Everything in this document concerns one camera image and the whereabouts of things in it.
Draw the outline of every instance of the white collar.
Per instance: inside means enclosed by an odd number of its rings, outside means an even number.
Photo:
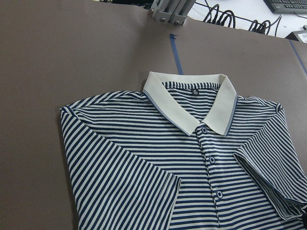
[[[169,81],[221,84],[212,108],[202,122],[214,132],[227,136],[236,108],[237,93],[226,75],[177,75],[149,72],[143,92],[167,120],[190,136],[200,124],[200,121],[182,108],[169,94],[162,84],[162,82]]]

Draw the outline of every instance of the blue tape strip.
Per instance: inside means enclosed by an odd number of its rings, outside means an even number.
[[[295,53],[295,55],[296,55],[296,57],[297,57],[299,63],[301,64],[301,66],[302,66],[302,68],[303,68],[303,71],[305,72],[305,74],[306,74],[306,76],[307,76],[307,70],[306,70],[306,68],[305,68],[305,66],[304,66],[304,64],[303,64],[302,59],[301,59],[300,56],[298,55],[297,50],[296,50],[296,48],[294,47],[292,41],[289,40],[289,42],[290,42],[290,44],[291,44],[291,46],[292,46],[292,49],[293,49],[293,51],[294,51],[294,53]]]
[[[178,73],[180,75],[183,75],[183,71],[182,71],[182,68],[181,68],[180,60],[179,60],[179,55],[178,55],[177,48],[176,48],[175,36],[177,36],[177,35],[170,34],[169,38],[171,40],[171,45],[172,45],[173,54],[174,54],[175,62],[176,62],[176,65],[177,65]]]

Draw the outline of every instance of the striped sleeve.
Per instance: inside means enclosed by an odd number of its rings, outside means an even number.
[[[169,227],[181,179],[98,135],[61,108],[80,230]]]
[[[285,113],[277,112],[234,157],[263,190],[284,220],[299,218],[307,206],[307,178],[298,162]]]

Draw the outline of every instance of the blue button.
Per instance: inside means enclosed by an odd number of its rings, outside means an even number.
[[[201,131],[202,131],[203,133],[207,133],[207,129],[206,129],[205,127],[203,127],[203,128],[201,129]]]
[[[223,193],[221,191],[218,191],[217,192],[217,197],[221,199],[223,197]]]
[[[214,157],[210,157],[210,163],[211,163],[211,164],[214,164],[214,163],[215,163]]]

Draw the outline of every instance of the keyboard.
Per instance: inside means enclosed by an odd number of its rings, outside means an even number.
[[[264,0],[273,13],[307,13],[307,0]]]

